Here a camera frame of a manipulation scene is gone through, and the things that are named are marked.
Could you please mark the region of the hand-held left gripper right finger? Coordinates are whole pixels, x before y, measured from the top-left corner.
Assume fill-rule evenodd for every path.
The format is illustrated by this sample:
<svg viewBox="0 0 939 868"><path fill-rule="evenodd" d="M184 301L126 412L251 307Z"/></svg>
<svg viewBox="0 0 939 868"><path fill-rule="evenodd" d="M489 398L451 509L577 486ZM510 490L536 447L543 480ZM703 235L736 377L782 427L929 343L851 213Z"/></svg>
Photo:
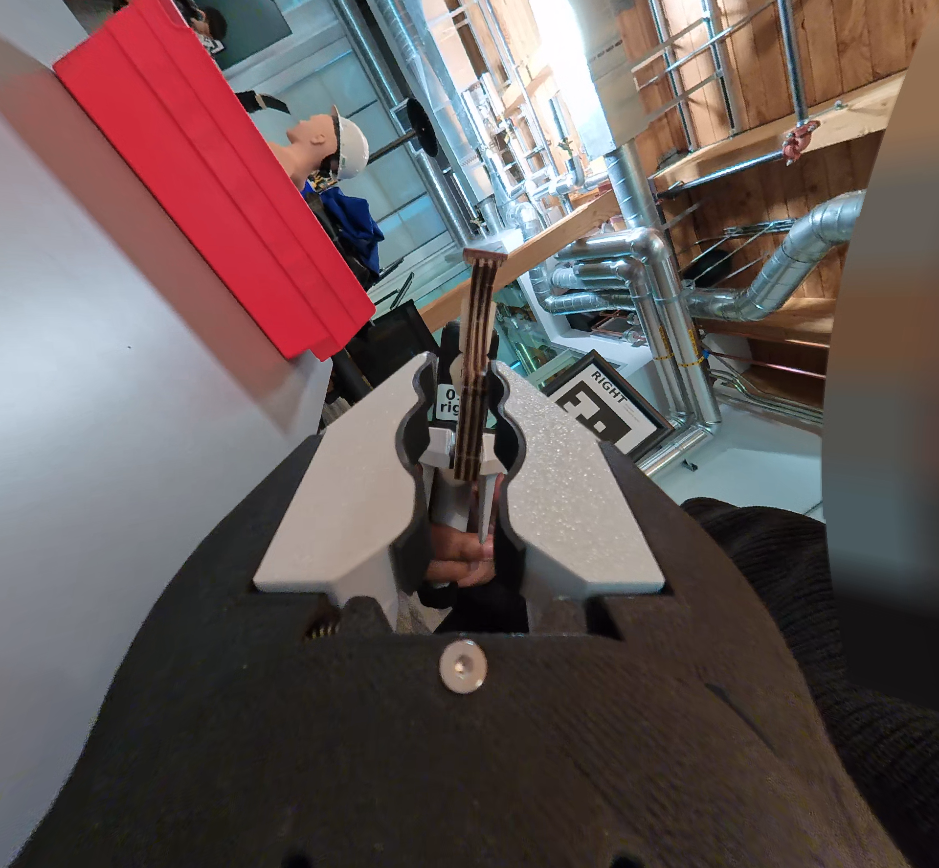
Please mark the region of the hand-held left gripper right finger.
<svg viewBox="0 0 939 868"><path fill-rule="evenodd" d="M499 503L510 571L529 629L551 603L610 595L658 595L666 580L600 442L534 384L492 366L497 455L508 470Z"/></svg>

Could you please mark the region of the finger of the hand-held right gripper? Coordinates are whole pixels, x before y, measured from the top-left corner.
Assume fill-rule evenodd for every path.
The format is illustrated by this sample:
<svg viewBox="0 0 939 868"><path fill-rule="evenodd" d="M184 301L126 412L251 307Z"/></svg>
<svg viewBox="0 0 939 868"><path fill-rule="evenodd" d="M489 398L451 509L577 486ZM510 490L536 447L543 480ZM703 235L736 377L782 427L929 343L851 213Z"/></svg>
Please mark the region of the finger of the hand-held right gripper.
<svg viewBox="0 0 939 868"><path fill-rule="evenodd" d="M429 521L452 529L467 529L470 522L471 484L453 475L455 432L429 428L429 444L422 453Z"/></svg>
<svg viewBox="0 0 939 868"><path fill-rule="evenodd" d="M495 450L494 442L484 442L481 451L480 470L476 480L477 501L477 537L481 544L486 543L490 533L492 511L496 500L500 480L507 470Z"/></svg>

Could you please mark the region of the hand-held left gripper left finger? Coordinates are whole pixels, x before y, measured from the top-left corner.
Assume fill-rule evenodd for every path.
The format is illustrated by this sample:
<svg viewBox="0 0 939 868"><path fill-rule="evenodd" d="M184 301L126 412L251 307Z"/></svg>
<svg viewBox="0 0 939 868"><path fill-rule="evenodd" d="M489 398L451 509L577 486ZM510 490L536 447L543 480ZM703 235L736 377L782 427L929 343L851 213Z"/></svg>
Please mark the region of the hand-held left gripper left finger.
<svg viewBox="0 0 939 868"><path fill-rule="evenodd" d="M256 570L270 594L324 594L343 608L369 597L397 626L399 595L432 556L420 457L437 358L424 352L328 425Z"/></svg>

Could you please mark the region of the laser-cut wooden model part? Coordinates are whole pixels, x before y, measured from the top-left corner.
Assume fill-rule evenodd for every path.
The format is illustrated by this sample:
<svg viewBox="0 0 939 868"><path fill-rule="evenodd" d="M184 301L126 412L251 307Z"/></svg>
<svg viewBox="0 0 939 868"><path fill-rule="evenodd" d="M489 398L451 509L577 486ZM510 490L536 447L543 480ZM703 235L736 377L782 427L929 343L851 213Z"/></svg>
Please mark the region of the laser-cut wooden model part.
<svg viewBox="0 0 939 868"><path fill-rule="evenodd" d="M487 380L492 338L490 315L496 277L507 260L505 251L467 249L469 291L460 317L461 394L453 449L453 476L475 481L482 466L483 434L487 422Z"/></svg>

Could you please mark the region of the grey desk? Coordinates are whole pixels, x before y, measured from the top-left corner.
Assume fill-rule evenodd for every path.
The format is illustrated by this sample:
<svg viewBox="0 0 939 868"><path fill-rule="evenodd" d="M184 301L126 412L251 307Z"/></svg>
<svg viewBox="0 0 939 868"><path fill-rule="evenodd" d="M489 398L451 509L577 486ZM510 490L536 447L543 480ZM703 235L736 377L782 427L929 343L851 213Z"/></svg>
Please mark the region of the grey desk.
<svg viewBox="0 0 939 868"><path fill-rule="evenodd" d="M198 543L316 431L284 360L52 72L85 32L2 0L1 860L74 767Z"/></svg>

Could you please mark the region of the person's right hand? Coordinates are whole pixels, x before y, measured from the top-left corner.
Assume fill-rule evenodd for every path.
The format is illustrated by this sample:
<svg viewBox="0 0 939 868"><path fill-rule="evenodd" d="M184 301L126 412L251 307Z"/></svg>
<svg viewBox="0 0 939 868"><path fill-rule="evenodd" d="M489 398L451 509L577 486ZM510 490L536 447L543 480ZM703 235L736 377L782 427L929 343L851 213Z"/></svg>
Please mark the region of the person's right hand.
<svg viewBox="0 0 939 868"><path fill-rule="evenodd" d="M451 526L432 524L432 559L425 580L432 584L455 583L474 587L496 576L494 535L481 542L478 534L460 532Z"/></svg>

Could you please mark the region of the black office chair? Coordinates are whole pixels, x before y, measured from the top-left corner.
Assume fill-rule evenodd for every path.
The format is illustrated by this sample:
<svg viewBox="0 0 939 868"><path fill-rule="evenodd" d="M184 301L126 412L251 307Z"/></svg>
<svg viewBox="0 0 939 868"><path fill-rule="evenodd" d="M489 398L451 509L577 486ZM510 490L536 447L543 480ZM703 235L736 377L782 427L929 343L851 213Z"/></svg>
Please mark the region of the black office chair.
<svg viewBox="0 0 939 868"><path fill-rule="evenodd" d="M413 300L371 320L333 357L326 402L356 404L412 358L440 347Z"/></svg>

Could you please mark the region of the framed marker poster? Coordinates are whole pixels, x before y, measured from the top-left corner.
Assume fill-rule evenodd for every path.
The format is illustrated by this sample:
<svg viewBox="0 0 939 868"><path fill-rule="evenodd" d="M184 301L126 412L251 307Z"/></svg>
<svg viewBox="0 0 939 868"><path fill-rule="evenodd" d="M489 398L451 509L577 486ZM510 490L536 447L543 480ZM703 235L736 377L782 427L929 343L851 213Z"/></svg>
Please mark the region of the framed marker poster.
<svg viewBox="0 0 939 868"><path fill-rule="evenodd" d="M675 431L675 425L594 350L547 381L542 391L595 439L632 461L656 450Z"/></svg>

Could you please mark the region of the wooden beam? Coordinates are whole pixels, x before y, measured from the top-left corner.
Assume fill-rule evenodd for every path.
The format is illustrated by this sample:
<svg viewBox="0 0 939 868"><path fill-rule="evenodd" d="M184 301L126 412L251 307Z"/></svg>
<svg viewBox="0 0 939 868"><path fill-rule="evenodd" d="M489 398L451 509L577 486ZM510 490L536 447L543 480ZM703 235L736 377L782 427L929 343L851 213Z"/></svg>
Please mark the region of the wooden beam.
<svg viewBox="0 0 939 868"><path fill-rule="evenodd" d="M605 222L621 215L619 203L611 186L607 183L603 188L605 193L575 209L556 224L512 251L499 266L494 290L499 291L506 287L518 277L554 256L564 246L585 238ZM468 295L469 287L470 282L464 280L439 298L419 308L419 314L431 334L460 317L463 300Z"/></svg>

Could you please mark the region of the silver insulated pipes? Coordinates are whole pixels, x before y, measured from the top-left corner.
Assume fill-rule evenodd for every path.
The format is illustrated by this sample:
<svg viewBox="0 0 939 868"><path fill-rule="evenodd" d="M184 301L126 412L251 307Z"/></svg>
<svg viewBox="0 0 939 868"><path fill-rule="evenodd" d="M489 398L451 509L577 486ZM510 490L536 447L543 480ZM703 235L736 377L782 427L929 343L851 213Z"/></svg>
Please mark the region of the silver insulated pipes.
<svg viewBox="0 0 939 868"><path fill-rule="evenodd" d="M557 259L571 263L574 282L619 280L629 289L666 393L668 417L678 426L639 461L640 470L653 477L689 461L716 434L722 416L636 141L608 153L604 162L626 229L576 240Z"/></svg>

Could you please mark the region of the black disc on rod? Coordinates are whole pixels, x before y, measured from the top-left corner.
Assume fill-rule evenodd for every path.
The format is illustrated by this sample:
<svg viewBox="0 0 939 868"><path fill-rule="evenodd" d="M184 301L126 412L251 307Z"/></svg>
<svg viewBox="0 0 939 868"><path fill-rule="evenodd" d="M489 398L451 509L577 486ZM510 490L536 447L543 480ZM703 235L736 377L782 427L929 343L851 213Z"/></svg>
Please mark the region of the black disc on rod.
<svg viewBox="0 0 939 868"><path fill-rule="evenodd" d="M370 152L368 164L372 164L392 153L393 150L405 145L417 143L419 149L429 158L437 157L440 145L431 118L417 99L407 98L404 103L394 109L394 112L404 111L406 126L403 134L398 135L392 142Z"/></svg>

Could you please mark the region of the mannequin with white helmet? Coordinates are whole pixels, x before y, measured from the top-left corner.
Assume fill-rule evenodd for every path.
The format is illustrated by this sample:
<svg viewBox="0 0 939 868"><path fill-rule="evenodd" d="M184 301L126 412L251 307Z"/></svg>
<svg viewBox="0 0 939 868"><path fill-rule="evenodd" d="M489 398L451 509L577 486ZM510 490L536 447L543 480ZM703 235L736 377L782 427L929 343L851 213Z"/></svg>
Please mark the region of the mannequin with white helmet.
<svg viewBox="0 0 939 868"><path fill-rule="evenodd" d="M316 114L287 131L288 144L267 141L289 181L299 191L313 178L345 181L357 177L368 165L370 148L362 130L338 114Z"/></svg>

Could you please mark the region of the red plastic bin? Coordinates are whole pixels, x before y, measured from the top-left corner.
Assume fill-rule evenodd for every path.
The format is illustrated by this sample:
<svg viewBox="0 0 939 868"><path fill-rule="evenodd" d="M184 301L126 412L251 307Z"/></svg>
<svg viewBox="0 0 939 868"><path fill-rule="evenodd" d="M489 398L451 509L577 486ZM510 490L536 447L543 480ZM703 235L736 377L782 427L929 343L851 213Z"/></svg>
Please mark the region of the red plastic bin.
<svg viewBox="0 0 939 868"><path fill-rule="evenodd" d="M53 71L287 359L374 305L173 0L132 0Z"/></svg>

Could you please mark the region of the silver ventilation duct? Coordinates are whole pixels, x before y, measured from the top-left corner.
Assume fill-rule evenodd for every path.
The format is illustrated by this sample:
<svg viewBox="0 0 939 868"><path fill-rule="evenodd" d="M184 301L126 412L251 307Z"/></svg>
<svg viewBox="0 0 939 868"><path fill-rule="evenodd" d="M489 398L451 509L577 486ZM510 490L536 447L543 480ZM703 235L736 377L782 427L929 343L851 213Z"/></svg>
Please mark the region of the silver ventilation duct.
<svg viewBox="0 0 939 868"><path fill-rule="evenodd" d="M835 248L850 242L866 190L843 193L798 219L760 273L744 289L693 289L687 295L698 320L757 322L780 310Z"/></svg>

